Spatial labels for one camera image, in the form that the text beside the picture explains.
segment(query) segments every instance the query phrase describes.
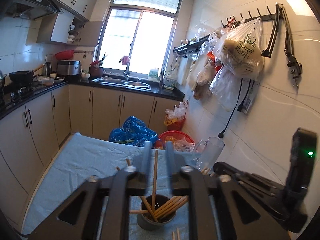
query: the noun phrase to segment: black power cable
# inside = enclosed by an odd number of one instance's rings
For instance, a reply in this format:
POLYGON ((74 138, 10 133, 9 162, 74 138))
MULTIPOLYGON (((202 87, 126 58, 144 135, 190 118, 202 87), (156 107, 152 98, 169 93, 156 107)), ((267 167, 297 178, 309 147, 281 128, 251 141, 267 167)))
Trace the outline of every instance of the black power cable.
POLYGON ((246 94, 245 94, 245 96, 244 96, 244 99, 242 100, 242 102, 241 102, 241 103, 239 104, 239 106, 238 106, 238 109, 237 109, 238 112, 241 112, 241 110, 242 110, 242 108, 243 108, 244 101, 245 101, 245 99, 247 98, 248 93, 249 93, 249 90, 250 90, 250 85, 251 85, 251 79, 249 80, 248 89, 247 89, 247 92, 246 92, 246 94))
POLYGON ((221 133, 219 133, 219 134, 218 134, 218 137, 219 137, 220 139, 222 139, 222 138, 223 138, 223 134, 224 134, 224 132, 226 131, 226 129, 227 129, 227 127, 228 127, 228 124, 229 124, 229 122, 230 122, 230 120, 231 120, 231 117, 233 116, 233 113, 234 113, 234 112, 235 112, 235 110, 236 110, 236 107, 237 107, 237 104, 238 104, 238 101, 239 101, 239 98, 240 98, 241 87, 242 87, 242 81, 243 81, 243 78, 241 79, 240 89, 239 89, 239 94, 238 94, 238 100, 237 100, 236 106, 235 106, 235 108, 233 109, 233 111, 232 111, 232 113, 231 113, 231 115, 230 115, 230 117, 229 117, 229 120, 228 120, 228 122, 227 122, 226 127, 224 128, 224 130, 223 130, 221 133))

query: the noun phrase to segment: screw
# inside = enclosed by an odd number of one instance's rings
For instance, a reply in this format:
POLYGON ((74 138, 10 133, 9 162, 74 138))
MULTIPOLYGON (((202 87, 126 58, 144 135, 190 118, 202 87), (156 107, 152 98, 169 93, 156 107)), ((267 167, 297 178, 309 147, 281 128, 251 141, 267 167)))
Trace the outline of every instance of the screw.
POLYGON ((193 168, 191 166, 182 166, 181 170, 183 172, 190 172, 190 171, 193 171, 193 168))
POLYGON ((221 175, 219 178, 220 178, 220 181, 221 181, 221 182, 228 182, 228 181, 231 180, 231 176, 226 175, 226 174, 221 175))
POLYGON ((98 182, 99 177, 95 176, 95 175, 90 175, 89 178, 87 179, 87 181, 91 182, 91 183, 95 183, 98 182))
POLYGON ((130 172, 130 173, 135 172, 136 170, 137 168, 135 166, 127 166, 124 168, 124 171, 130 172))

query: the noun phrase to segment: plastic bottle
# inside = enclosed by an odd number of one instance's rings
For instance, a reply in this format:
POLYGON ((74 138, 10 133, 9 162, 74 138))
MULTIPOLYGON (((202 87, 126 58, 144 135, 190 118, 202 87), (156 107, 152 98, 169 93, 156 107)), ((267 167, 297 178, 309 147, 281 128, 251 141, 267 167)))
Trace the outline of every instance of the plastic bottle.
POLYGON ((164 88, 173 90, 177 81, 177 75, 173 73, 168 73, 165 77, 164 88))

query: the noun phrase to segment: glass cup handle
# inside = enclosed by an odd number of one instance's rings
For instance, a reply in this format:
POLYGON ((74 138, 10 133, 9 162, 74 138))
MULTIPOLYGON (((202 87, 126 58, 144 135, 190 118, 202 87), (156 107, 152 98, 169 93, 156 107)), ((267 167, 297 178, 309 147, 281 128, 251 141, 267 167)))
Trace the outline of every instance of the glass cup handle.
POLYGON ((193 148, 193 151, 192 151, 192 160, 194 161, 198 161, 199 159, 196 158, 196 152, 197 152, 197 149, 200 145, 207 145, 207 141, 204 141, 204 140, 200 140, 197 142, 197 144, 195 145, 195 147, 193 148))

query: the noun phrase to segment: metal hook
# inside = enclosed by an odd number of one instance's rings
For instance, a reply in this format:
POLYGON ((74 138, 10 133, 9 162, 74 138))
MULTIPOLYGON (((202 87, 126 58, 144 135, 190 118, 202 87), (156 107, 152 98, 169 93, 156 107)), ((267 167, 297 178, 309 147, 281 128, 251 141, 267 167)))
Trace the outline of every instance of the metal hook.
POLYGON ((271 12, 269 10, 269 6, 268 5, 267 5, 267 9, 268 9, 268 12, 269 12, 269 17, 270 17, 270 19, 272 19, 272 14, 271 14, 271 12))

